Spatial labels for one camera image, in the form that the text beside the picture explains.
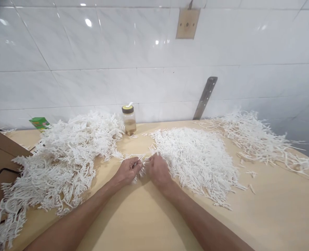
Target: metal bracket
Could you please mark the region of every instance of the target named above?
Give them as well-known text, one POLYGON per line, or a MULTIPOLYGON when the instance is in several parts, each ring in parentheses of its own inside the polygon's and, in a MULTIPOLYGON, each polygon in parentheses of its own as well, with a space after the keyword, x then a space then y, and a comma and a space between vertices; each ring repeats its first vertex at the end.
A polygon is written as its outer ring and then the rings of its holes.
POLYGON ((199 104, 197 105, 193 120, 199 120, 202 117, 204 109, 208 103, 210 95, 213 93, 215 84, 217 82, 217 77, 209 77, 206 86, 203 89, 199 104))

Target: light wood tabletop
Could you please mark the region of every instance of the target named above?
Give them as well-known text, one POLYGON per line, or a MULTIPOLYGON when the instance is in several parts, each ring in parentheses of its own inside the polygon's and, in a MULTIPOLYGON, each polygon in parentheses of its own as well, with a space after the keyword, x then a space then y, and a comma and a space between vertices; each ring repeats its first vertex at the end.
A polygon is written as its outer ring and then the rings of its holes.
MULTIPOLYGON (((138 124, 138 138, 123 137, 118 150, 128 154, 149 153, 153 140, 141 134, 157 129, 190 127, 203 130, 191 121, 138 124)), ((11 138, 19 144, 33 146, 39 141, 38 130, 18 131, 11 138)), ((236 165, 240 151, 224 139, 236 165)), ((90 194, 95 193, 117 171, 120 163, 95 160, 97 176, 90 194)), ((309 178, 284 167, 245 162, 239 182, 252 184, 251 190, 228 194, 232 211, 213 206, 213 201, 184 189, 197 203, 233 230, 255 250, 309 250, 309 178), (246 174, 255 171, 252 178, 246 174)), ((12 250, 23 250, 58 218, 55 210, 30 209, 27 222, 12 250)), ((176 209, 160 194, 147 177, 118 192, 105 206, 82 240, 78 250, 202 250, 176 209)))

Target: yellow liquid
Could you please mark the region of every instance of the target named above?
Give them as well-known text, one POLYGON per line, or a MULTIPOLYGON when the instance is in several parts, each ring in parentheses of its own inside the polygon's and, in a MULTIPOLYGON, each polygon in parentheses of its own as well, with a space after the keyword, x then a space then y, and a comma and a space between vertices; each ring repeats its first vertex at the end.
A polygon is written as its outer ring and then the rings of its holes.
POLYGON ((136 131, 136 120, 126 120, 124 125, 126 126, 126 134, 133 135, 136 131))

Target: forearm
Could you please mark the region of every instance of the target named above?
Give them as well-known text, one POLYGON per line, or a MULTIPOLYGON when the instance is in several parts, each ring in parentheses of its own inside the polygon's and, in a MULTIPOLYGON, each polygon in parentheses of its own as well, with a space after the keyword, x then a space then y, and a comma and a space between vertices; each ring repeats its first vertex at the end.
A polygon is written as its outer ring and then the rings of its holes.
POLYGON ((25 251, 76 250, 92 222, 119 189, 118 182, 108 181, 91 198, 48 228, 25 251))
POLYGON ((253 250, 235 233, 191 199, 175 182, 172 181, 161 191, 180 212, 204 250, 253 250))

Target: green package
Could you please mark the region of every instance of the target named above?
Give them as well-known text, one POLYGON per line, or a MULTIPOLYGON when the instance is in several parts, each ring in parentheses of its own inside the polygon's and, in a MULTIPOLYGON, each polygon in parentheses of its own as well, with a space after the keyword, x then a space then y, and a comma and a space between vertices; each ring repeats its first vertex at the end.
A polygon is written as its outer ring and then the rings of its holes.
POLYGON ((44 117, 35 117, 29 121, 40 131, 47 129, 46 126, 50 125, 44 117))

